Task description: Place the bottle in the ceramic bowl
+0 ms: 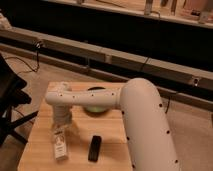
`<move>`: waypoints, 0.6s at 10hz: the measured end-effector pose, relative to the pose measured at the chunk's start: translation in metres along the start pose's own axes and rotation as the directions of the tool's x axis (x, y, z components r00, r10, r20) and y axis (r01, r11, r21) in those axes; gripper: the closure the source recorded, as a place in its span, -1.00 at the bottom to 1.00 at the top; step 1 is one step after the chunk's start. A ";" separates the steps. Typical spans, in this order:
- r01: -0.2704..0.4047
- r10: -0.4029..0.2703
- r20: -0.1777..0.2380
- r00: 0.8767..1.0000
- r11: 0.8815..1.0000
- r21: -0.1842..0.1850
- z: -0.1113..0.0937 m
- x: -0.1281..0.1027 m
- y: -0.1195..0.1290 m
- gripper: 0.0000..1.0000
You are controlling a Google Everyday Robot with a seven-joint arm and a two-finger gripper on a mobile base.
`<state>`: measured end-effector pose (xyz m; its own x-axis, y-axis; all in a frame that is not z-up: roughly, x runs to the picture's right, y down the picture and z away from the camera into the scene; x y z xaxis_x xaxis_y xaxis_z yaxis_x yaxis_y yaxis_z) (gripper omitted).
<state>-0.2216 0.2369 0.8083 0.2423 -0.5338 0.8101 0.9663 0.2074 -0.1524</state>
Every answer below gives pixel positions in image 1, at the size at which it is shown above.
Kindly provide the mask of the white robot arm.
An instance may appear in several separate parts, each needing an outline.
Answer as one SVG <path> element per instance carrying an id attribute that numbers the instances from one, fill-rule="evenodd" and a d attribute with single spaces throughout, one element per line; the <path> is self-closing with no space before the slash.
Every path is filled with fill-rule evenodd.
<path id="1" fill-rule="evenodd" d="M 119 109 L 134 171 L 181 171 L 160 94 L 149 80 L 134 78 L 121 88 L 84 91 L 60 84 L 45 100 L 52 106 L 54 122 L 62 125 L 71 120 L 74 105 Z"/>

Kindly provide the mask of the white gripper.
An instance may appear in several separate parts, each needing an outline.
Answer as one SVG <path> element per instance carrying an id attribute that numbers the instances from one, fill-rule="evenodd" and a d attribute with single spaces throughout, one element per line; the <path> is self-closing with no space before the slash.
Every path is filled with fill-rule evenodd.
<path id="1" fill-rule="evenodd" d="M 53 106 L 53 127 L 68 127 L 72 123 L 72 113 L 69 107 Z"/>

